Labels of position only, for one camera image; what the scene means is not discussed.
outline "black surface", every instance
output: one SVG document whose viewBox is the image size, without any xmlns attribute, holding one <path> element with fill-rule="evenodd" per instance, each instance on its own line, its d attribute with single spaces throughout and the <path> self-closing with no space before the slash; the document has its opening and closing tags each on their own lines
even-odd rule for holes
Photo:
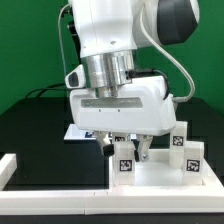
<svg viewBox="0 0 224 224">
<path fill-rule="evenodd" d="M 18 165 L 6 190 L 107 188 L 108 159 L 96 142 L 64 143 L 66 102 L 25 99 L 0 116 L 1 152 L 16 153 Z"/>
<path fill-rule="evenodd" d="M 188 139 L 205 142 L 205 158 L 223 181 L 224 119 L 203 100 L 180 104 L 177 120 L 188 121 Z M 5 190 L 107 188 L 108 159 L 91 142 L 64 143 L 72 122 L 67 99 L 21 100 L 0 116 L 2 153 L 16 153 L 18 169 Z M 152 148 L 168 147 L 169 136 L 154 138 Z M 17 223 L 224 223 L 224 214 L 124 214 L 68 216 L 0 216 L 0 224 Z"/>
</svg>

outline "green wall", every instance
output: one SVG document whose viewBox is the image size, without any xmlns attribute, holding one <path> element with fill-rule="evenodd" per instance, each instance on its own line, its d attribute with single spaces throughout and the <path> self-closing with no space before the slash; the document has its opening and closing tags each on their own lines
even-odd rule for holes
<svg viewBox="0 0 224 224">
<path fill-rule="evenodd" d="M 57 19 L 66 0 L 1 0 L 0 2 L 0 113 L 27 92 L 63 82 Z M 166 47 L 191 73 L 195 96 L 224 115 L 224 1 L 199 0 L 201 20 L 193 36 L 182 45 Z M 63 37 L 68 70 L 77 65 L 66 23 Z M 164 71 L 172 92 L 184 95 L 188 84 L 179 71 L 153 48 L 140 49 L 141 67 Z"/>
</svg>

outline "silver flange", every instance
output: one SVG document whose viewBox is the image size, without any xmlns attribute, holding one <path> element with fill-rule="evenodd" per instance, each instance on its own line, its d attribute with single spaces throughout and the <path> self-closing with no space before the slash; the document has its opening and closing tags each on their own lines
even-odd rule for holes
<svg viewBox="0 0 224 224">
<path fill-rule="evenodd" d="M 96 89 L 96 97 L 116 97 L 117 86 L 129 83 L 126 71 L 134 69 L 132 51 L 93 55 L 82 59 L 87 88 Z"/>
</svg>

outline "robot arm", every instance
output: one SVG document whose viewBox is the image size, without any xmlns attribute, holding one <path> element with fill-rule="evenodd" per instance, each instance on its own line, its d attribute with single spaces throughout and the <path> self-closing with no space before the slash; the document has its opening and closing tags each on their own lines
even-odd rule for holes
<svg viewBox="0 0 224 224">
<path fill-rule="evenodd" d="M 67 81 L 76 73 L 86 84 L 85 89 L 73 90 L 70 95 L 74 121 L 80 129 L 97 132 L 101 148 L 108 142 L 107 132 L 137 134 L 138 155 L 145 161 L 152 136 L 169 133 L 176 119 L 171 94 L 164 99 L 163 77 L 128 77 L 129 71 L 135 70 L 135 50 L 152 44 L 140 23 L 144 23 L 147 33 L 159 45 L 182 43 L 197 27 L 197 0 L 69 3 L 81 43 L 82 65 L 69 74 Z"/>
</svg>

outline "white platform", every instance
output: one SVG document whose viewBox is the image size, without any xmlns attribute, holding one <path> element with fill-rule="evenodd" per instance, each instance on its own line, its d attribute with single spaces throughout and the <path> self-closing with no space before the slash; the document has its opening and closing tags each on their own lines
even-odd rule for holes
<svg viewBox="0 0 224 224">
<path fill-rule="evenodd" d="M 168 150 L 150 150 L 136 166 L 135 186 L 87 191 L 1 191 L 0 215 L 224 212 L 224 188 L 206 161 L 203 186 L 183 186 L 182 170 L 168 165 Z M 0 161 L 1 185 L 16 169 L 15 155 Z M 112 159 L 110 159 L 110 183 Z"/>
</svg>

